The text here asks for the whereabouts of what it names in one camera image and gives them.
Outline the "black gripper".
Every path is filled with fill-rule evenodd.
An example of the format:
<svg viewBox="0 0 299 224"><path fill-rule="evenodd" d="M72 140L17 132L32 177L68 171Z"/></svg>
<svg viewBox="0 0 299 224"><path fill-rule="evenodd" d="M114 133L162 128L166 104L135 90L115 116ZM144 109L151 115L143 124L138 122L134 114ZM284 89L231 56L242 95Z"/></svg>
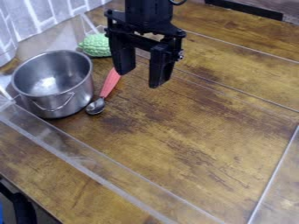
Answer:
<svg viewBox="0 0 299 224"><path fill-rule="evenodd" d="M124 10L106 11L107 37L120 75L136 68L136 47L151 50L150 88L170 79L182 56L186 32L172 24L174 7L187 0L124 0Z"/></svg>

